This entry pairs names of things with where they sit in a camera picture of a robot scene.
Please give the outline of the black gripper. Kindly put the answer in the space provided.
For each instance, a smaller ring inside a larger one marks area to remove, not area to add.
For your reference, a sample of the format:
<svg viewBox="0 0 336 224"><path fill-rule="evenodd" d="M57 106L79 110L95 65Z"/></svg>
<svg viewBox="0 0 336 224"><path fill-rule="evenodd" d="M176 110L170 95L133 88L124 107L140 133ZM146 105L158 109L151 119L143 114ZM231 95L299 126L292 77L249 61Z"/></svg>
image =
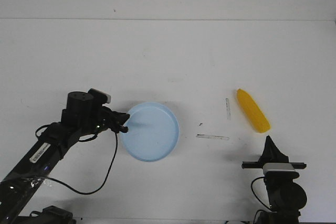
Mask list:
<svg viewBox="0 0 336 224"><path fill-rule="evenodd" d="M112 111L110 108L103 106L100 109L99 118L104 125L113 132L128 132L128 127L125 124L130 118L130 115L127 113Z"/></svg>
<svg viewBox="0 0 336 224"><path fill-rule="evenodd" d="M266 136L262 156L286 156L273 142L270 135ZM242 169L306 169L303 162L281 162L275 159L260 157L258 161L243 161Z"/></svg>

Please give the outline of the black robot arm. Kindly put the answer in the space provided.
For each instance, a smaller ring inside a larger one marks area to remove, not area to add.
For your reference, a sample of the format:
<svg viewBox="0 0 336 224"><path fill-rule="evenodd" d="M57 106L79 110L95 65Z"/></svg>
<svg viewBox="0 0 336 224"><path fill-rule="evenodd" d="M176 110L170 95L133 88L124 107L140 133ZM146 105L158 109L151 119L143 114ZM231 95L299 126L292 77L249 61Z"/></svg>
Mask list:
<svg viewBox="0 0 336 224"><path fill-rule="evenodd" d="M306 163L290 162L289 157L283 154L266 136L264 150L257 161L243 161L243 169L262 169L263 175L250 183L250 188L256 199L265 207L258 209L252 223L298 223L301 216L300 209L307 204L305 190L294 182L299 178L299 169L305 169ZM254 191L254 183L263 180L269 205L266 205Z"/></svg>
<svg viewBox="0 0 336 224"><path fill-rule="evenodd" d="M68 93L59 122L44 125L37 142L1 181L1 223L13 223L69 149L82 137L110 129L126 133L129 114L106 107L111 97L96 89Z"/></svg>

